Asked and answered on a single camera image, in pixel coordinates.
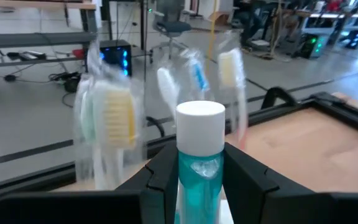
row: floor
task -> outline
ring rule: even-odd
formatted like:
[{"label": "floor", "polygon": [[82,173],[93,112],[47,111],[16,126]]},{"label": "floor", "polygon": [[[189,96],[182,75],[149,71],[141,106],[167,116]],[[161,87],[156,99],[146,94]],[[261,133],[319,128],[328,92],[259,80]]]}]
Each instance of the floor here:
[{"label": "floor", "polygon": [[[111,4],[112,18],[115,18],[113,12],[115,3]],[[126,26],[128,18],[134,16],[135,20],[139,19],[138,11],[130,13],[131,7],[131,4],[119,5],[119,37],[140,45],[139,26],[132,26],[131,21]],[[148,49],[167,40],[152,29],[152,15],[149,15],[146,46]],[[116,24],[116,22],[113,24],[114,35]],[[0,14],[0,33],[73,31],[78,30],[66,26],[63,11],[40,12],[36,9],[18,9],[10,14]],[[100,38],[106,38],[106,29],[101,30]],[[195,47],[204,53],[208,52],[207,40],[209,40],[209,33],[197,31],[187,32],[176,38],[176,41],[183,46]],[[68,52],[78,48],[79,45],[70,45],[53,49]],[[28,49],[53,55],[51,47]],[[3,51],[7,53],[18,49],[3,49]],[[215,99],[227,103],[219,94],[216,56],[216,49],[213,49],[212,60],[206,60],[209,67],[207,76]],[[147,116],[162,119],[170,116],[166,104],[162,101],[155,76],[155,68],[158,67],[163,52],[157,52],[154,57],[155,63],[152,65],[147,60],[145,113]],[[264,61],[250,55],[243,55],[243,59],[247,74],[247,98],[252,100],[248,103],[249,112],[260,108],[262,96],[273,86],[284,87],[297,98],[319,91],[330,93],[340,91],[358,100],[358,50],[341,49],[339,52],[333,52],[327,49],[324,55],[316,60],[298,58],[291,62]],[[144,59],[135,58],[133,63],[136,70],[134,76],[143,79]],[[80,62],[67,62],[65,65],[70,72],[82,69]],[[0,76],[15,72],[17,69],[2,67]],[[73,138],[73,111],[62,103],[65,91],[56,83],[35,83],[45,82],[49,74],[61,71],[63,71],[62,67],[58,63],[46,63],[34,65],[18,73],[21,80],[32,82],[7,83],[0,77],[0,181],[73,160],[74,147],[67,143]],[[69,95],[64,100],[72,105],[73,99],[74,96]],[[172,122],[164,123],[163,127],[167,134],[174,133]],[[147,128],[146,133],[146,140],[159,137],[155,127]]]}]

